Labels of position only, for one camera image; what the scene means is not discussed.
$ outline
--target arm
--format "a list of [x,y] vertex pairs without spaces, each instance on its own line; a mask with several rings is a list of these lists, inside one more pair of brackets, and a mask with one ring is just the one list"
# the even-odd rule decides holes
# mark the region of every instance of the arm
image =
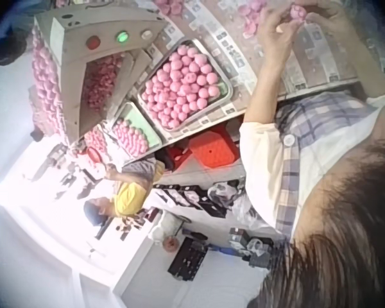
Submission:
[[269,124],[274,120],[281,74],[291,53],[293,38],[301,26],[300,21],[282,24],[282,33],[277,26],[289,14],[290,4],[276,10],[263,9],[259,26],[259,40],[264,50],[264,63],[258,82],[244,116],[244,122]]
[[330,0],[295,0],[295,3],[306,6],[307,10],[312,8],[322,12],[325,17],[318,13],[308,13],[306,19],[319,24],[345,48],[368,97],[377,98],[384,95],[385,75],[359,39],[343,7]]

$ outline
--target metal tray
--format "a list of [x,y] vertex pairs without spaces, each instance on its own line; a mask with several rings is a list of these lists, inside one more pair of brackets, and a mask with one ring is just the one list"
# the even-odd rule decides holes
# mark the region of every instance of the metal tray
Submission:
[[145,91],[146,89],[146,82],[148,80],[150,80],[154,74],[165,64],[167,63],[168,61],[168,58],[169,56],[176,51],[176,49],[179,47],[179,45],[188,45],[188,46],[194,46],[194,47],[197,47],[197,49],[203,53],[204,55],[206,55],[208,57],[208,60],[210,62],[210,64],[212,65],[213,69],[216,71],[216,73],[218,74],[218,76],[221,78],[222,82],[219,82],[218,85],[220,87],[220,83],[223,83],[225,85],[225,88],[227,90],[226,93],[222,94],[218,97],[218,98],[214,98],[213,100],[209,100],[209,104],[207,107],[205,107],[203,110],[197,110],[195,111],[194,113],[192,113],[183,123],[180,124],[179,127],[177,128],[165,128],[161,125],[160,122],[158,122],[157,120],[153,120],[151,119],[154,123],[158,124],[162,129],[164,129],[165,131],[167,132],[175,132],[181,128],[183,128],[185,125],[193,122],[194,120],[197,120],[198,118],[204,116],[208,111],[211,111],[215,108],[217,108],[218,106],[222,105],[223,103],[225,103],[226,101],[229,101],[230,98],[232,97],[232,92],[233,92],[233,88],[232,88],[232,84],[231,84],[231,81],[227,78],[227,76],[225,75],[225,73],[223,72],[222,68],[220,68],[220,66],[218,65],[218,63],[215,61],[215,59],[212,57],[212,55],[205,49],[205,47],[203,46],[203,44],[197,40],[197,39],[189,39],[187,37],[184,37],[182,38],[181,40],[179,40],[165,55],[164,57],[161,59],[161,61],[154,67],[154,69],[149,73],[149,75],[147,76],[145,82],[142,84],[142,86],[140,87],[138,93],[137,93],[137,98],[139,100],[139,103],[140,105],[143,107],[143,109],[145,109],[145,111],[147,112],[147,104],[146,102],[141,98],[141,94]]

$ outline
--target button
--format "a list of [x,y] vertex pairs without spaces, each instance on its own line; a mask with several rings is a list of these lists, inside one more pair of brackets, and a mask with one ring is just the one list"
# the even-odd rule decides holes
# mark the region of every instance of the button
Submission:
[[153,32],[151,32],[150,30],[146,30],[144,32],[141,33],[141,38],[143,40],[149,40],[153,37]]
[[295,143],[295,137],[294,135],[286,135],[284,137],[284,144],[286,146],[292,146]]
[[85,42],[85,45],[90,50],[95,50],[98,46],[100,46],[100,43],[101,41],[99,37],[97,35],[93,35],[87,39],[87,41]]

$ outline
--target tray of pink balls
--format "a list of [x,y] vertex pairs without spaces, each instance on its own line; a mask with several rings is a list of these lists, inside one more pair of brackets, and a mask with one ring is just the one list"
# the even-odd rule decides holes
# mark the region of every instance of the tray of pink balls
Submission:
[[133,158],[162,144],[161,138],[132,102],[124,104],[111,131],[120,147]]
[[196,39],[171,48],[146,78],[138,99],[149,116],[172,132],[204,116],[232,96],[232,84]]

